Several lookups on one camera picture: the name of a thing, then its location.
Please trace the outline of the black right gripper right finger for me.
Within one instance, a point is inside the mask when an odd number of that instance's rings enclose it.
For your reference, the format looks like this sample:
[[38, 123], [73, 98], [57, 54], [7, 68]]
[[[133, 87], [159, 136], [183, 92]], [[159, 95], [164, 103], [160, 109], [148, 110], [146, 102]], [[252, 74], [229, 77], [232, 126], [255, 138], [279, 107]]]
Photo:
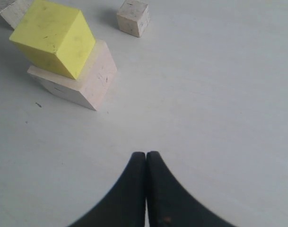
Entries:
[[233, 226], [192, 197], [157, 151], [146, 156], [146, 198], [151, 227]]

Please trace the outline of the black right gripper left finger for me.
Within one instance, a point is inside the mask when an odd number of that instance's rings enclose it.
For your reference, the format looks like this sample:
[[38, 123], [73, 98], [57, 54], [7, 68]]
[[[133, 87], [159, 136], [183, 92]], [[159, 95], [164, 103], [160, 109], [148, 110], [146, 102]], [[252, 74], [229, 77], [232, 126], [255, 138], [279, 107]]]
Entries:
[[104, 198], [72, 227], [145, 226], [146, 157], [134, 152], [121, 176]]

